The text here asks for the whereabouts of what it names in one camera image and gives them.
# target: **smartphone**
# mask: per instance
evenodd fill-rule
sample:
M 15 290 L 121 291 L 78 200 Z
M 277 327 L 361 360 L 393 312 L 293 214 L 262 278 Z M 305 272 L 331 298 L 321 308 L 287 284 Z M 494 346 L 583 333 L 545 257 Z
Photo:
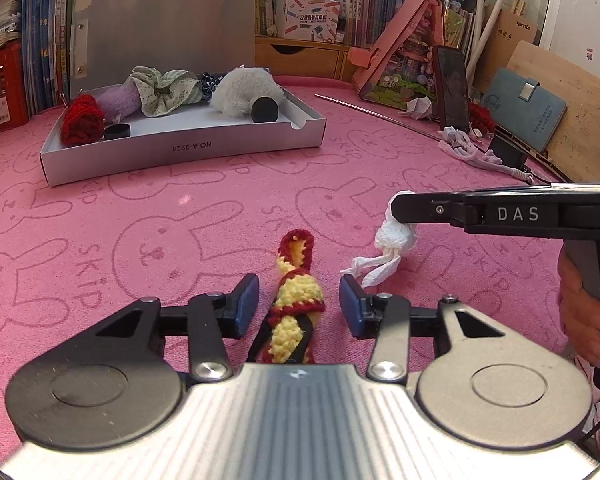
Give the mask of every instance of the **smartphone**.
M 457 48 L 437 45 L 433 48 L 433 72 L 436 80 L 440 127 L 452 126 L 469 133 L 469 89 L 464 55 Z

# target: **white pipe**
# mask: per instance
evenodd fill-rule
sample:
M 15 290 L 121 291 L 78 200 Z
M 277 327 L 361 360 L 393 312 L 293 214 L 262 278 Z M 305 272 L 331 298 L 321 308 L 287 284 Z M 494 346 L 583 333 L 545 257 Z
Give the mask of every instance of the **white pipe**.
M 469 81 L 469 80 L 473 81 L 473 79 L 474 79 L 475 67 L 478 65 L 478 60 L 480 59 L 480 55 L 482 54 L 482 51 L 484 50 L 484 46 L 487 44 L 487 40 L 489 39 L 489 36 L 491 35 L 491 31 L 493 30 L 493 27 L 496 24 L 496 20 L 498 19 L 498 15 L 500 13 L 500 9 L 502 8 L 503 4 L 504 4 L 504 0 L 496 0 L 496 4 L 493 7 L 493 12 L 489 16 L 489 21 L 487 21 L 487 24 L 484 27 L 484 31 L 480 37 L 480 41 L 478 42 L 478 45 L 476 46 L 475 51 L 474 51 L 473 55 L 471 56 L 471 61 L 469 61 L 469 65 L 467 65 L 467 67 L 466 67 L 467 81 Z
M 478 48 L 478 44 L 480 43 L 480 36 L 482 35 L 482 20 L 484 19 L 484 0 L 477 0 L 475 6 L 475 23 L 474 23 L 474 38 L 472 39 L 471 45 L 469 48 Z M 467 74 L 467 82 L 469 88 L 474 84 L 474 73 L 471 74 L 471 77 Z

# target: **finger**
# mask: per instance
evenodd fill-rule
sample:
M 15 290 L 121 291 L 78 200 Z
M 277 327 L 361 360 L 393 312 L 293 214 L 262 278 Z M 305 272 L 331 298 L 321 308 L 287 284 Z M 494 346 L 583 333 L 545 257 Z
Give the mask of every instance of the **finger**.
M 570 289 L 562 291 L 560 315 L 563 319 L 573 317 L 586 326 L 600 330 L 600 302 L 584 289 L 579 292 Z
M 566 326 L 565 332 L 579 355 L 594 366 L 600 362 L 599 330 L 576 323 Z
M 560 288 L 565 287 L 574 292 L 582 288 L 580 271 L 571 261 L 564 246 L 562 246 L 560 256 L 558 256 L 558 275 L 560 276 Z

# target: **wooden drawer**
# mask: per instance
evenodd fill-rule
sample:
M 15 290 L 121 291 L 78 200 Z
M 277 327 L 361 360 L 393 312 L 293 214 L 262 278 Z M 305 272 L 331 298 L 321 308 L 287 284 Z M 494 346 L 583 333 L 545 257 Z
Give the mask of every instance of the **wooden drawer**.
M 300 75 L 339 78 L 340 52 L 314 46 L 256 43 L 256 66 L 269 69 L 272 75 Z
M 342 60 L 342 73 L 340 74 L 340 79 L 346 81 L 347 83 L 351 82 L 351 78 L 356 73 L 358 69 L 357 66 L 352 65 L 347 59 L 347 54 L 345 53 L 344 59 Z

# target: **red plastic crate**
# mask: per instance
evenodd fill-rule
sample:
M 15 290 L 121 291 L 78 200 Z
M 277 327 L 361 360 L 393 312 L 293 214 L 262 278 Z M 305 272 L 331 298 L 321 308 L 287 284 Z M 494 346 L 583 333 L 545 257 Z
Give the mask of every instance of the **red plastic crate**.
M 0 49 L 0 132 L 29 121 L 22 81 L 22 48 L 11 41 Z

